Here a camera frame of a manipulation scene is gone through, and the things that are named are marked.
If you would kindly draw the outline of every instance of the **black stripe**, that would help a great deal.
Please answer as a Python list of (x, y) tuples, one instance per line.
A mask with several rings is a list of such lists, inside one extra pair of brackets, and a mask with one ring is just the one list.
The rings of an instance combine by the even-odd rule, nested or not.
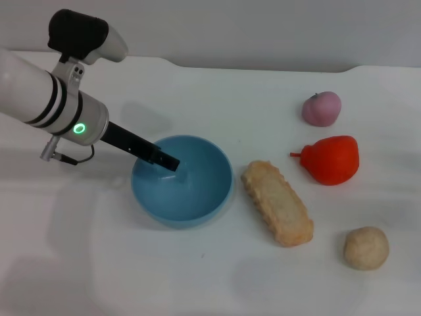
[(53, 108), (53, 105), (54, 105), (55, 100), (57, 98), (57, 81), (55, 80), (55, 78), (52, 74), (50, 74), (48, 71), (47, 71), (47, 73), (50, 75), (50, 77), (53, 81), (53, 92), (51, 93), (50, 101), (48, 102), (44, 111), (42, 111), (42, 113), (38, 117), (34, 118), (33, 120), (29, 120), (28, 122), (25, 122), (26, 124), (38, 123), (40, 120), (44, 119), (48, 115), (48, 113), (50, 113), (51, 109)]
[(67, 100), (67, 90), (66, 90), (66, 85), (64, 84), (64, 82), (60, 78), (58, 79), (61, 85), (61, 100), (60, 100), (59, 107), (57, 107), (57, 110), (47, 122), (41, 125), (35, 126), (37, 128), (44, 128), (44, 127), (50, 126), (58, 119), (60, 114), (63, 112), (64, 106), (66, 105), (66, 100)]
[(79, 120), (80, 115), (82, 114), (82, 109), (84, 108), (84, 99), (82, 97), (82, 94), (79, 92), (79, 102), (78, 102), (78, 108), (76, 110), (76, 114), (74, 115), (74, 118), (72, 119), (72, 122), (66, 128), (63, 128), (61, 131), (57, 133), (52, 133), (54, 136), (60, 136), (63, 134), (66, 134), (69, 130), (72, 129), (72, 127), (76, 124), (76, 122)]

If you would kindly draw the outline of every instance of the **green led light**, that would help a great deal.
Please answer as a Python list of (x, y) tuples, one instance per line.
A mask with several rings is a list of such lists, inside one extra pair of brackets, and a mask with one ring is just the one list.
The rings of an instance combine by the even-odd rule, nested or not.
[(86, 126), (83, 123), (78, 123), (74, 126), (73, 128), (73, 133), (75, 134), (81, 134), (83, 132), (85, 132)]

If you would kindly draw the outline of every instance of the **toy food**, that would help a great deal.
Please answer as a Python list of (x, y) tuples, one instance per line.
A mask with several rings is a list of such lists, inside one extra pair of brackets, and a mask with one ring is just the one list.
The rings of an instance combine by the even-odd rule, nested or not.
[(300, 164), (325, 186), (349, 180), (360, 165), (357, 141), (351, 136), (325, 138), (290, 155), (300, 157)]
[(309, 124), (326, 127), (336, 121), (341, 112), (341, 106), (341, 99), (336, 93), (316, 93), (304, 102), (301, 114)]
[(386, 261), (389, 242), (379, 228), (362, 227), (347, 235), (343, 255), (348, 264), (355, 269), (374, 270)]
[(312, 239), (313, 221), (278, 168), (269, 162), (253, 161), (241, 179), (277, 242), (293, 247)]

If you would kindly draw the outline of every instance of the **round bread roll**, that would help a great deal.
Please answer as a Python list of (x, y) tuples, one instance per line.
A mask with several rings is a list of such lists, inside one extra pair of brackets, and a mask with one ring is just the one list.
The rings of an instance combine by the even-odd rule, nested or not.
[(374, 270), (386, 261), (389, 255), (389, 242), (379, 228), (362, 227), (348, 233), (343, 254), (353, 268)]

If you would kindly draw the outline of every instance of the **white tabletop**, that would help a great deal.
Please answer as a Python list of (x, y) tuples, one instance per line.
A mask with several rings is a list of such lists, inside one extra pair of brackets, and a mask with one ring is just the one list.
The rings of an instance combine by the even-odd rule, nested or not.
[[(51, 70), (55, 53), (20, 53)], [(182, 68), (128, 57), (87, 67), (82, 90), (111, 120), (151, 141), (193, 134), (219, 145), (237, 179), (270, 160), (300, 195), (314, 238), (282, 248), (237, 180), (230, 207), (205, 226), (171, 230), (130, 189), (135, 158), (97, 144), (72, 167), (39, 159), (49, 135), (0, 116), (0, 315), (409, 316), (421, 313), (421, 69), (362, 66), (340, 74)], [(330, 128), (299, 110), (334, 91)], [(288, 157), (335, 135), (354, 136), (360, 169), (318, 185)], [(82, 158), (88, 147), (61, 142)], [(382, 228), (385, 265), (360, 272), (341, 258), (343, 237)]]

